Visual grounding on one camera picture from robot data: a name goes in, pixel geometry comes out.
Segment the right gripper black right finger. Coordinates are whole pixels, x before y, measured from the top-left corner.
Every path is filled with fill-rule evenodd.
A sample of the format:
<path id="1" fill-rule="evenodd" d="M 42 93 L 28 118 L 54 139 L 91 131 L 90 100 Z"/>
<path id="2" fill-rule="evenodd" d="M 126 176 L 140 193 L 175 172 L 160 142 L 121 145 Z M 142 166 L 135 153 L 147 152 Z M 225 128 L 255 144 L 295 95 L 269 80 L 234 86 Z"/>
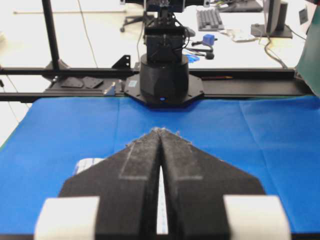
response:
<path id="1" fill-rule="evenodd" d="M 253 175 L 160 130 L 169 225 L 183 240 L 289 240 L 280 199 Z"/>

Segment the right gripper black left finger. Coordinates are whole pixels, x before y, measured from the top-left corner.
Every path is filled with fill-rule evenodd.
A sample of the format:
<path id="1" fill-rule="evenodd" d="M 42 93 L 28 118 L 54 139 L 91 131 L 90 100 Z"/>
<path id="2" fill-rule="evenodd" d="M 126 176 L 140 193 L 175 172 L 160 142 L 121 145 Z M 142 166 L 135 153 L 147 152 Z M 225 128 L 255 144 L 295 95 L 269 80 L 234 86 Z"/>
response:
<path id="1" fill-rule="evenodd" d="M 160 136 L 156 131 L 68 178 L 45 200 L 36 240 L 150 240 L 156 233 Z"/>

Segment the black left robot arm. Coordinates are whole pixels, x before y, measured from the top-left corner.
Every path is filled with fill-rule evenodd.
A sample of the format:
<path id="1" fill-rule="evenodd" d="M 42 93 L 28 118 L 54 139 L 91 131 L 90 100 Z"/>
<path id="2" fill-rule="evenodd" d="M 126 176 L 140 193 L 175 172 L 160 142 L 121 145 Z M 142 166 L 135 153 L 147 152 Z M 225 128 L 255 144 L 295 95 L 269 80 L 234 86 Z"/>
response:
<path id="1" fill-rule="evenodd" d="M 207 6 L 203 0 L 138 0 L 144 12 L 157 17 L 144 25 L 146 53 L 140 57 L 139 73 L 125 81 L 124 93 L 153 106 L 182 106 L 204 96 L 203 82 L 189 72 L 183 55 L 189 32 L 176 19 L 188 6 Z"/>

